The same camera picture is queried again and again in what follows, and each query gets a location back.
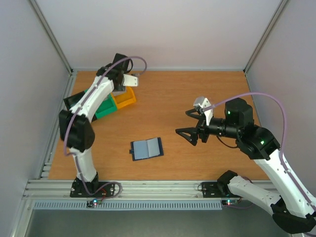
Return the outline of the blue card holder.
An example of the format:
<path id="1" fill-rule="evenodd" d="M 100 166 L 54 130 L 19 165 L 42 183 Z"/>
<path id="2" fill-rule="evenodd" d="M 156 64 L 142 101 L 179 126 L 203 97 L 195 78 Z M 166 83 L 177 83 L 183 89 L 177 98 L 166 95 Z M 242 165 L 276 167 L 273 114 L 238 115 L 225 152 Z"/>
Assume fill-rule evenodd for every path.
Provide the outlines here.
<path id="1" fill-rule="evenodd" d="M 132 141 L 129 153 L 133 161 L 140 161 L 164 155 L 162 140 L 155 137 L 147 140 Z"/>

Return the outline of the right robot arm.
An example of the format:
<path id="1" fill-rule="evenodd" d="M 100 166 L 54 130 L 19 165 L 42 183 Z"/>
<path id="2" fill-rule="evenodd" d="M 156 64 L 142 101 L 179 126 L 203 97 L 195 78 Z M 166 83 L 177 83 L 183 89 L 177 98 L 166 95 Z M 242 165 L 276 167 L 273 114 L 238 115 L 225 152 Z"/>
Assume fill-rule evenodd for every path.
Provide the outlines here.
<path id="1" fill-rule="evenodd" d="M 275 136 L 254 123 L 253 108 L 241 98 L 225 102 L 225 118 L 214 117 L 213 108 L 207 98 L 197 98 L 194 108 L 186 111 L 187 116 L 197 119 L 196 126 L 175 132 L 194 146 L 198 140 L 207 142 L 210 135 L 234 139 L 236 148 L 266 173 L 277 190 L 269 192 L 228 170 L 217 179 L 219 193 L 249 200 L 289 234 L 310 232 L 316 226 L 316 198 L 287 162 Z"/>

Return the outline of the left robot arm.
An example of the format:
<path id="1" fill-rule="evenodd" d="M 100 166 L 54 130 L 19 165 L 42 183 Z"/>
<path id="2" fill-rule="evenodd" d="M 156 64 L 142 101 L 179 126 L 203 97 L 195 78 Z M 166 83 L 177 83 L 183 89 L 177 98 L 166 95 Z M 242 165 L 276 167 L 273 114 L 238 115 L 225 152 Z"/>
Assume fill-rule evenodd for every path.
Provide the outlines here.
<path id="1" fill-rule="evenodd" d="M 94 167 L 91 147 L 95 133 L 91 122 L 102 102 L 114 91 L 125 87 L 131 57 L 116 54 L 114 61 L 101 67 L 93 83 L 69 110 L 59 113 L 60 137 L 64 155 L 74 158 L 77 176 L 74 190 L 93 197 L 99 192 L 98 173 Z"/>

